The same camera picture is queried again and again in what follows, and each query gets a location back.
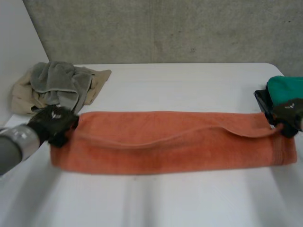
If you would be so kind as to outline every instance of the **gray towel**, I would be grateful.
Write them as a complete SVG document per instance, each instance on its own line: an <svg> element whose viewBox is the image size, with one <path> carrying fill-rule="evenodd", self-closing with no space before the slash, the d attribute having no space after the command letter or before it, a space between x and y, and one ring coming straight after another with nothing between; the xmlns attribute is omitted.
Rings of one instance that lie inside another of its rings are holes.
<svg viewBox="0 0 303 227"><path fill-rule="evenodd" d="M30 83L36 92L43 93L46 104L60 104L77 113L83 107L91 80L88 69L53 61L36 64Z"/></svg>

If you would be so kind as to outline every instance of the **beige cloth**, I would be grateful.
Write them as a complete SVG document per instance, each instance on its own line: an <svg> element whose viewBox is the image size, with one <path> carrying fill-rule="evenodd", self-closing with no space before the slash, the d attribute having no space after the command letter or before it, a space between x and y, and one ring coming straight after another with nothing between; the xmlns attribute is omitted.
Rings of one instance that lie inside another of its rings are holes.
<svg viewBox="0 0 303 227"><path fill-rule="evenodd" d="M90 105L95 100L112 72L111 70L88 70L92 72L92 82L84 101L85 105ZM37 93L33 90L30 84L31 74L32 69L21 77L13 87L11 110L15 114L32 116L35 114L33 111L35 108L33 109L33 107L43 108L47 106L44 100L44 94Z"/></svg>

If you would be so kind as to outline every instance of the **wall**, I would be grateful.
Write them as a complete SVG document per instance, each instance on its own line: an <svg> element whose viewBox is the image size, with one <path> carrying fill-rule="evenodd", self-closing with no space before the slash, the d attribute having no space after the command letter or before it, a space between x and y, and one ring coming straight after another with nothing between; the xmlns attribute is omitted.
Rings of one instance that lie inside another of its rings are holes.
<svg viewBox="0 0 303 227"><path fill-rule="evenodd" d="M23 0L50 60L268 62L303 75L302 0Z"/></svg>
<svg viewBox="0 0 303 227"><path fill-rule="evenodd" d="M0 0L0 125L9 110L12 85L28 68L48 61L21 0Z"/></svg>

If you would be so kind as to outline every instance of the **table surface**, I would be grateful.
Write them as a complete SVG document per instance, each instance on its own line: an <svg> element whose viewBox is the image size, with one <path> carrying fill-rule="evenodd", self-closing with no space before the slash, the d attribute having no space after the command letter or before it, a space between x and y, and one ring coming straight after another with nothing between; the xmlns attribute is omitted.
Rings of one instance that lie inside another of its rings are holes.
<svg viewBox="0 0 303 227"><path fill-rule="evenodd" d="M257 113L266 63L84 65L112 70L89 111ZM24 123L13 115L7 126ZM302 135L296 137L299 156ZM4 227L303 226L303 165L164 175L63 172L43 145L0 182Z"/></svg>

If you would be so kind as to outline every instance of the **towel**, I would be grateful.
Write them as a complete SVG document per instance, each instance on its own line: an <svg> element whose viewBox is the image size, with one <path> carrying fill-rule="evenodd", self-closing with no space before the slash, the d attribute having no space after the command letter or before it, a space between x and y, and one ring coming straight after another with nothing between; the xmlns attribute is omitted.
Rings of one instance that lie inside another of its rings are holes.
<svg viewBox="0 0 303 227"><path fill-rule="evenodd" d="M265 116L238 113L91 112L51 161L87 174L162 174L287 165L294 139Z"/></svg>
<svg viewBox="0 0 303 227"><path fill-rule="evenodd" d="M90 71L70 63L38 63L33 68L30 84L48 105L65 106L75 113L83 107L92 80Z"/></svg>
<svg viewBox="0 0 303 227"><path fill-rule="evenodd" d="M35 77L35 78L38 77L37 75L39 73L37 73L37 70L40 70L43 65L46 65L46 63L39 63L38 65L29 69L28 72L15 83L13 90L12 90L12 96L13 96L12 103L11 103L12 112L14 112L16 114L25 114L25 115L32 116L35 114L35 111L34 111L35 109L44 108L50 103L57 104L57 102L59 102L59 97L56 95L56 93L57 93L56 91L50 91L47 93L38 93L35 90L33 90L33 87L30 82L31 77ZM60 64L57 64L55 66L55 68L60 68L60 67L61 67ZM99 92L102 89L105 82L108 80L108 78L111 74L111 70L95 71L95 70L87 69L85 67L83 67L83 68L74 67L74 68L75 68L76 72L81 72L81 71L89 72L89 74L91 76L91 83L90 83L89 89L86 94L82 94L82 97L85 97L84 105L90 105L95 100L97 95L99 94ZM77 96L77 94L75 92L66 92L66 93L68 93L68 94L71 93L72 96ZM68 103L73 102L73 100L69 100L69 99L64 99L64 101L67 101ZM79 111L80 107L82 105L80 105L80 103L76 102L75 100L74 100L74 102L78 105L78 108L75 109L75 111Z"/></svg>
<svg viewBox="0 0 303 227"><path fill-rule="evenodd" d="M267 83L273 106L277 106L295 98L303 98L303 77L275 76Z"/></svg>

